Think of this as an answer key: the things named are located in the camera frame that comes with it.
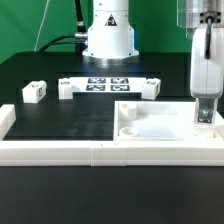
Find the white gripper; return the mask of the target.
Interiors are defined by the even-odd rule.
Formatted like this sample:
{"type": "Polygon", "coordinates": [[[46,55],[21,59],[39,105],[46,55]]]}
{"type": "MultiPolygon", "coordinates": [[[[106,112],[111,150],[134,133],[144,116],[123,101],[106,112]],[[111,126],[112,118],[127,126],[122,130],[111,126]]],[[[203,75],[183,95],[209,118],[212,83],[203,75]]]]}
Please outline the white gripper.
{"type": "Polygon", "coordinates": [[[190,91],[196,99],[195,121],[213,124],[224,84],[224,27],[212,16],[193,34],[190,91]]]}

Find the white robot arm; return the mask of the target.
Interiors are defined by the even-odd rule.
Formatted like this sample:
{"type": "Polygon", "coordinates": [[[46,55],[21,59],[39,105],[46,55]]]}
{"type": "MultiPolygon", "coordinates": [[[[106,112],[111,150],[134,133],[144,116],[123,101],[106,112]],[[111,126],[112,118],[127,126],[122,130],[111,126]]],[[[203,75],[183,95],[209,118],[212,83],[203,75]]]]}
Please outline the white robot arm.
{"type": "MultiPolygon", "coordinates": [[[[129,0],[93,0],[83,59],[101,65],[139,56],[128,21],[129,0]]],[[[215,122],[224,87],[224,0],[177,0],[177,25],[192,38],[190,92],[194,122],[215,122]]]]}

